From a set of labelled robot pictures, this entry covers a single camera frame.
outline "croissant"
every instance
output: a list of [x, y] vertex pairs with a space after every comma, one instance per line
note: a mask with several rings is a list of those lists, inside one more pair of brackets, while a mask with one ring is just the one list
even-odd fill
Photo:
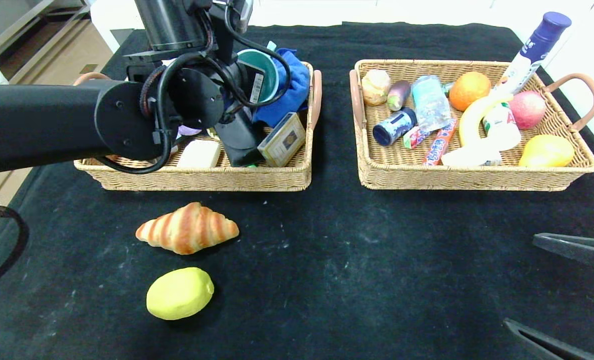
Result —
[[142, 242], [179, 255], [196, 253], [238, 235], [239, 228], [234, 221], [198, 202], [151, 219], [135, 232]]

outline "blue towel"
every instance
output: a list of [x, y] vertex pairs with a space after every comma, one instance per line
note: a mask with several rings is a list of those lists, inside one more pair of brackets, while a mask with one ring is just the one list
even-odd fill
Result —
[[[263, 121], [271, 128], [274, 128], [287, 113], [299, 111], [301, 104], [308, 98], [308, 92], [310, 91], [310, 71], [297, 59], [294, 54], [296, 52], [297, 50], [291, 48], [277, 49], [277, 53], [290, 66], [290, 76], [292, 79], [290, 87], [276, 102], [259, 107], [256, 112], [255, 122]], [[279, 87], [277, 91], [281, 91], [286, 84], [286, 69], [277, 59], [272, 59], [272, 61], [279, 71]]]

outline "apple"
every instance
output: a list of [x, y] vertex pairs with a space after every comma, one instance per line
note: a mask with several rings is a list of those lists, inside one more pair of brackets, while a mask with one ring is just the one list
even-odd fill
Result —
[[509, 104], [521, 130], [534, 128], [546, 114], [546, 101], [536, 91], [518, 93]]

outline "basket handle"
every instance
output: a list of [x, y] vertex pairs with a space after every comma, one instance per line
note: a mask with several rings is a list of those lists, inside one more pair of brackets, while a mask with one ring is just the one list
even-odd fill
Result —
[[361, 84], [356, 70], [350, 70], [350, 96], [352, 98], [352, 114], [354, 123], [359, 129], [365, 129], [365, 110], [363, 108], [363, 96], [361, 95]]
[[[588, 87], [590, 88], [590, 91], [592, 91], [592, 96], [594, 97], [594, 80], [590, 76], [587, 76], [585, 73], [571, 73], [570, 75], [566, 75], [566, 76], [562, 77], [561, 79], [553, 82], [551, 85], [544, 87], [543, 91], [553, 92], [556, 89], [559, 89], [559, 87], [561, 85], [565, 84], [566, 82], [570, 81], [571, 79], [579, 79], [579, 80], [582, 80], [583, 82], [585, 82], [585, 84], [588, 85]], [[593, 117], [594, 117], [594, 104], [592, 105], [592, 108], [590, 109], [590, 111], [588, 111], [586, 116], [580, 118], [576, 123], [573, 124], [573, 129], [580, 131], [587, 125], [588, 121], [590, 121]]]
[[313, 72], [312, 84], [312, 112], [310, 113], [310, 129], [314, 130], [319, 121], [319, 114], [321, 114], [321, 97], [323, 96], [323, 85], [321, 84], [321, 70]]
[[104, 75], [103, 73], [100, 72], [87, 72], [84, 73], [82, 76], [79, 76], [77, 78], [77, 80], [75, 80], [75, 82], [73, 82], [73, 86], [77, 86], [83, 82], [87, 82], [88, 80], [91, 79], [104, 79], [104, 80], [110, 80], [109, 77], [107, 77], [106, 75]]

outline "black tablecloth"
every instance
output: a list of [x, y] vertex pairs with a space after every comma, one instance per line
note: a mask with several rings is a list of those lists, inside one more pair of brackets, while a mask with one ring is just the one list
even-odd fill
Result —
[[[30, 237], [0, 278], [0, 359], [532, 359], [506, 317], [594, 353], [594, 268], [531, 244], [540, 232], [594, 237], [594, 173], [555, 193], [359, 184], [354, 63], [510, 61], [521, 47], [511, 30], [346, 23], [248, 36], [297, 48], [323, 72], [312, 185], [118, 192], [70, 163], [36, 168], [11, 204]], [[119, 52], [146, 46], [136, 31]], [[124, 78], [117, 56], [104, 71]], [[240, 238], [188, 256], [135, 239], [141, 223], [191, 201], [235, 220]], [[14, 235], [0, 221], [0, 263]], [[211, 275], [212, 301], [179, 321], [148, 314], [148, 287], [183, 267]]]

